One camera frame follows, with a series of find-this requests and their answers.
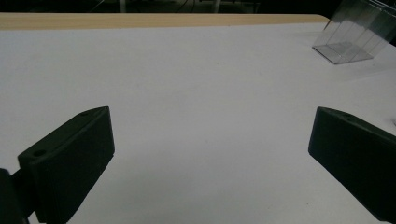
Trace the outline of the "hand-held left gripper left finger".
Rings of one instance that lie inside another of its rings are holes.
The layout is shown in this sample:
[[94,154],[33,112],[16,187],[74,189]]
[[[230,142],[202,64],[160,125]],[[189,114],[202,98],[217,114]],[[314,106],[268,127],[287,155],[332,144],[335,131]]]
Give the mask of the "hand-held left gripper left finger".
[[113,158],[110,110],[75,115],[18,156],[12,177],[21,211],[45,224],[65,224]]

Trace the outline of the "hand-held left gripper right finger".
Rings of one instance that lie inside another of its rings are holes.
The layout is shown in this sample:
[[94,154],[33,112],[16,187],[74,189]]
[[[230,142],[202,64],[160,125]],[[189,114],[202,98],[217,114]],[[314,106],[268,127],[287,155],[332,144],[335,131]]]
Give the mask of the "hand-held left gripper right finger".
[[308,153],[375,218],[396,223],[396,136],[320,106]]

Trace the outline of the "clear acrylic holder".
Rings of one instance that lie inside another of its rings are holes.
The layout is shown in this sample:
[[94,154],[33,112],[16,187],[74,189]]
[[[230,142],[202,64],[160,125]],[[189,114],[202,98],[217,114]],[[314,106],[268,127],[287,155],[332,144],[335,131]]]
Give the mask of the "clear acrylic holder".
[[312,49],[330,63],[373,59],[396,37],[396,0],[343,0]]

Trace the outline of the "white table mat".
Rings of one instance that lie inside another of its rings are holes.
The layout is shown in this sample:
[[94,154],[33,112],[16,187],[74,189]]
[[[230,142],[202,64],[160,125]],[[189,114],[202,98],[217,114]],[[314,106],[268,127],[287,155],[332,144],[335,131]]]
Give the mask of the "white table mat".
[[396,47],[334,65],[320,31],[0,31],[0,167],[106,105],[116,151],[69,224],[381,224],[308,142],[320,106],[396,134]]

